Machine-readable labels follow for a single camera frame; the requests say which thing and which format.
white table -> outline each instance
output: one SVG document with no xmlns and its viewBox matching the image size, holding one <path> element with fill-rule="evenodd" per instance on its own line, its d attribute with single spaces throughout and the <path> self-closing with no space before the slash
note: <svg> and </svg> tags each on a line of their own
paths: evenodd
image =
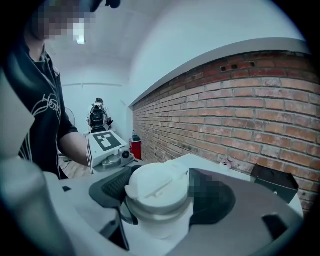
<svg viewBox="0 0 320 256">
<path fill-rule="evenodd" d="M 220 166 L 219 164 L 213 163 L 209 160 L 206 160 L 204 158 L 201 158 L 199 156 L 188 154 L 184 155 L 182 157 L 179 157 L 175 159 L 174 161 L 177 161 L 183 165 L 185 165 L 188 168 L 198 168 L 198 169 L 204 169 L 220 174 L 224 174 L 230 177 L 234 177 L 237 179 L 250 181 L 250 176 L 244 173 L 240 173 L 235 170 L 231 170 L 226 168 L 225 166 Z M 129 164 L 129 166 L 135 166 L 135 165 L 144 165 L 144 162 L 132 162 Z M 115 172 L 119 171 L 119 169 L 114 169 L 112 171 L 106 171 L 106 173 L 97 173 L 91 176 L 86 177 L 80 177 L 80 178 L 74 178 L 69 180 L 61 180 L 60 185 L 68 186 L 71 188 L 70 191 L 66 192 L 63 197 L 63 190 L 62 192 L 55 192 L 54 190 L 57 190 L 57 187 L 53 186 L 52 184 L 49 184 L 49 192 L 51 194 L 51 200 L 53 202 L 53 205 L 55 207 L 59 207 L 57 210 L 57 214 L 59 218 L 62 218 L 62 223 L 64 226 L 67 226 L 68 233 L 74 235 L 75 229 L 79 230 L 78 226 L 84 226 L 86 230 L 92 229 L 90 231 L 87 231 L 86 234 L 77 234 L 77 239 L 86 239 L 88 241 L 91 241 L 90 243 L 86 241 L 87 247 L 92 246 L 102 246 L 103 248 L 106 248 L 106 245 L 109 245 L 110 242 L 105 239 L 105 243 L 101 244 L 103 242 L 102 239 L 104 239 L 101 235 L 98 234 L 98 232 L 111 220 L 115 217 L 115 210 L 113 209 L 105 209 L 102 208 L 98 203 L 93 201 L 91 197 L 89 196 L 89 188 L 90 186 L 105 178 L 108 177 Z M 299 201 L 298 196 L 296 195 L 294 199 L 291 201 L 289 206 L 294 209 L 300 216 L 303 216 L 302 207 Z M 68 217 L 66 217 L 66 211 L 69 209 L 72 213 L 68 213 Z M 154 239 L 150 237 L 148 234 L 146 234 L 139 225 L 130 225 L 126 222 L 123 223 L 123 227 L 125 230 L 125 234 L 127 237 L 127 240 L 129 242 L 130 246 L 130 253 L 133 255 L 141 255 L 141 256 L 161 256 L 165 255 L 168 252 L 170 252 L 188 233 L 188 223 L 189 219 L 193 214 L 193 208 L 189 207 L 188 211 L 186 212 L 185 216 L 180 220 L 182 223 L 181 229 L 179 231 L 166 238 L 166 239 Z M 80 219 L 85 220 L 85 223 L 79 223 Z M 91 255 L 100 255 L 100 252 L 102 250 L 97 248 L 89 248 L 87 249 L 91 252 Z M 80 249 L 79 255 L 85 255 L 83 251 Z"/>
</svg>

printed shirt graphic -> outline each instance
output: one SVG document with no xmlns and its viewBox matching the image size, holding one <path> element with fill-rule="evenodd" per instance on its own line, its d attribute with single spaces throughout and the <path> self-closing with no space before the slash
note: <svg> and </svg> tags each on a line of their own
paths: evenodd
<svg viewBox="0 0 320 256">
<path fill-rule="evenodd" d="M 67 178 L 59 167 L 58 143 L 77 129 L 66 114 L 60 74 L 50 56 L 43 50 L 40 61 L 33 61 L 25 40 L 20 38 L 3 69 L 13 90 L 35 117 L 19 155 L 44 172 L 54 173 L 59 179 Z"/>
</svg>

person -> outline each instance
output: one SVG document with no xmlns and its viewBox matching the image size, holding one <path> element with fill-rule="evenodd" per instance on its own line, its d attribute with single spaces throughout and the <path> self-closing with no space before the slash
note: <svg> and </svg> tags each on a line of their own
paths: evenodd
<svg viewBox="0 0 320 256">
<path fill-rule="evenodd" d="M 66 0 L 56 1 L 54 5 L 46 1 L 27 22 L 3 65 L 9 85 L 34 117 L 19 156 L 59 179 L 68 178 L 59 166 L 59 150 L 88 166 L 88 141 L 69 121 L 61 75 L 46 51 L 45 41 L 69 29 L 70 18 L 76 21 L 81 11 L 90 12 L 92 6 L 97 9 L 101 2 Z"/>
<path fill-rule="evenodd" d="M 102 98 L 96 98 L 95 103 L 88 108 L 86 121 L 89 125 L 89 133 L 98 133 L 112 129 L 112 118 L 108 107 Z"/>
</svg>

